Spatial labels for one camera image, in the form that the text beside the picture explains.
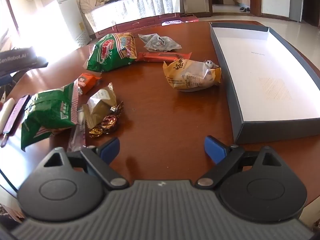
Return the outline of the brown foil candy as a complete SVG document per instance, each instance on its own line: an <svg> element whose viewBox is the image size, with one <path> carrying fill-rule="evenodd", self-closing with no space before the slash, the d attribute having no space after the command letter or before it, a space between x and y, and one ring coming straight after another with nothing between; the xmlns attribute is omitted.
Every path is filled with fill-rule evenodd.
<svg viewBox="0 0 320 240"><path fill-rule="evenodd" d="M103 118L94 128L89 130L89 136L92 138L100 137L104 134L113 133L119 126L119 119L124 109L124 103L121 101L118 105L111 107L111 113Z"/></svg>

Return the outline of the olive gold snack packet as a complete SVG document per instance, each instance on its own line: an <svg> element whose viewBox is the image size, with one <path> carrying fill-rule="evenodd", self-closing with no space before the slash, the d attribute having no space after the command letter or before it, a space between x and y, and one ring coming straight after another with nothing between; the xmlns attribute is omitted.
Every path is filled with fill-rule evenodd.
<svg viewBox="0 0 320 240"><path fill-rule="evenodd" d="M95 128L102 120L113 113L117 106L117 97L113 89L113 84L98 90L84 104L84 117L89 129Z"/></svg>

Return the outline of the green striped snack bag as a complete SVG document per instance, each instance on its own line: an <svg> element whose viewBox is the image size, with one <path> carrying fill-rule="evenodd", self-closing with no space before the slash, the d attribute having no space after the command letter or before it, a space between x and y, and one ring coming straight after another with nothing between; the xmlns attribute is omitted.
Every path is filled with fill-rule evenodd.
<svg viewBox="0 0 320 240"><path fill-rule="evenodd" d="M78 123L78 81L34 94L21 126L21 150Z"/></svg>

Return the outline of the small orange snack packet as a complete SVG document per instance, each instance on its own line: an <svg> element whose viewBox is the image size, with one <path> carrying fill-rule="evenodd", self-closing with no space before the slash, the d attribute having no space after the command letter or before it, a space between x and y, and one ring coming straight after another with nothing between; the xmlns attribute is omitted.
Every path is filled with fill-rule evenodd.
<svg viewBox="0 0 320 240"><path fill-rule="evenodd" d="M101 77L93 74L82 73L78 77L78 89L81 95L87 94L99 81Z"/></svg>

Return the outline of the yellow clear biscuit bag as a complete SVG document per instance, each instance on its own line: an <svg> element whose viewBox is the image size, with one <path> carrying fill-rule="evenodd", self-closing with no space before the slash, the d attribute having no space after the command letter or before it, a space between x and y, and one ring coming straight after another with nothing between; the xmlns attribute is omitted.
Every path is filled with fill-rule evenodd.
<svg viewBox="0 0 320 240"><path fill-rule="evenodd" d="M163 72L168 84L182 92L195 92L218 86L221 82L221 67L213 61L204 62L179 59L163 63Z"/></svg>

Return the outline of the green shrimp chips bag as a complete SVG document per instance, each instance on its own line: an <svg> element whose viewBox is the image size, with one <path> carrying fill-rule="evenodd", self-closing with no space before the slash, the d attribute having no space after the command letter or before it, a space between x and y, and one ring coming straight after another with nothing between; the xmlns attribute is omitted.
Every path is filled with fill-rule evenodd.
<svg viewBox="0 0 320 240"><path fill-rule="evenodd" d="M137 59L133 33L111 33L101 38L94 46L86 69L105 73L127 66Z"/></svg>

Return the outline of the long orange snack bar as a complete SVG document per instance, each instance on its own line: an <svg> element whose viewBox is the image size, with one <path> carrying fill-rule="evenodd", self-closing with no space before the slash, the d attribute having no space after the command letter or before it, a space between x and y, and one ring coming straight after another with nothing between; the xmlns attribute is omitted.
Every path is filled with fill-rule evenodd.
<svg viewBox="0 0 320 240"><path fill-rule="evenodd" d="M192 53L183 54L176 52L140 52L136 61L140 62L174 62L180 59L190 59Z"/></svg>

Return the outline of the grey clear peanut packet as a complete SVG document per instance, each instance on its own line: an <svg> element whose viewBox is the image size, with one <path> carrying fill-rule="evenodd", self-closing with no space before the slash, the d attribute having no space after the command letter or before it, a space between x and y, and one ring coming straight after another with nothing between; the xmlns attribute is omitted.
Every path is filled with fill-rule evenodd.
<svg viewBox="0 0 320 240"><path fill-rule="evenodd" d="M144 48L148 51L169 52L182 48L180 44L167 36L159 36L158 34L139 34L138 37L144 42Z"/></svg>

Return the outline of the purple smartphone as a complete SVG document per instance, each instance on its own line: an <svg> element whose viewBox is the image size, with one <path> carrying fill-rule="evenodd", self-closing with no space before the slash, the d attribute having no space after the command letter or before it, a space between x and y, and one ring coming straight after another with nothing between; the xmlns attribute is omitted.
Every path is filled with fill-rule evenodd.
<svg viewBox="0 0 320 240"><path fill-rule="evenodd" d="M7 143L9 135L12 134L15 129L15 125L19 123L20 117L24 113L24 109L28 101L30 100L30 95L27 94L21 97L17 102L15 102L15 106L11 111L11 115L8 118L8 121L3 130L3 138L1 140L1 147L4 147Z"/></svg>

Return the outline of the white chest freezer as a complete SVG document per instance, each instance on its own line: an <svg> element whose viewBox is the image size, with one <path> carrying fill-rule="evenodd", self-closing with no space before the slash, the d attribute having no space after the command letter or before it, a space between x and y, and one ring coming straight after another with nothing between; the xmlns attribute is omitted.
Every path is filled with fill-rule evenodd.
<svg viewBox="0 0 320 240"><path fill-rule="evenodd" d="M91 39L76 0L57 0L57 3L75 44L78 48L86 46Z"/></svg>

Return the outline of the dark grey shallow box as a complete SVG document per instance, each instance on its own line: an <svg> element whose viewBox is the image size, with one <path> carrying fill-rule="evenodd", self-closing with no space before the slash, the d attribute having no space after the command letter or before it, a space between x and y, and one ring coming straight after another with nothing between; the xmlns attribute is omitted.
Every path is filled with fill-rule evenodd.
<svg viewBox="0 0 320 240"><path fill-rule="evenodd" d="M272 28L210 25L233 140L251 144L319 135L319 76Z"/></svg>

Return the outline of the white patterned cabinet cloth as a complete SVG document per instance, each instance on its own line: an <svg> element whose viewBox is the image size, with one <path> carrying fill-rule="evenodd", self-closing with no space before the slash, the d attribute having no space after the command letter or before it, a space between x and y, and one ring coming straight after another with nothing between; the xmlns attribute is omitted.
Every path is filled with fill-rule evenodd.
<svg viewBox="0 0 320 240"><path fill-rule="evenodd" d="M181 12L180 0L118 0L85 14L97 33L117 24Z"/></svg>

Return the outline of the purple detergent bottle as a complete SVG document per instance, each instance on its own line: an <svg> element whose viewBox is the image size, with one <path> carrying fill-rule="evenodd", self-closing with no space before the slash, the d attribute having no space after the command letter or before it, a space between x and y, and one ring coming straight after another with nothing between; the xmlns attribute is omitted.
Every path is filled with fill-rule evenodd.
<svg viewBox="0 0 320 240"><path fill-rule="evenodd" d="M170 20L170 21L165 21L161 23L161 26L168 26L168 25L176 25L176 24L182 24L184 23L181 20Z"/></svg>

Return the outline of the pair of slippers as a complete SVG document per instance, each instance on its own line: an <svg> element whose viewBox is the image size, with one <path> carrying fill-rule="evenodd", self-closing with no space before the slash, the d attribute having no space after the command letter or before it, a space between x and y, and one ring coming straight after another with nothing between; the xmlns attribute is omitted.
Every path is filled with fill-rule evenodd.
<svg viewBox="0 0 320 240"><path fill-rule="evenodd" d="M241 7L240 11L241 12L251 12L250 7Z"/></svg>

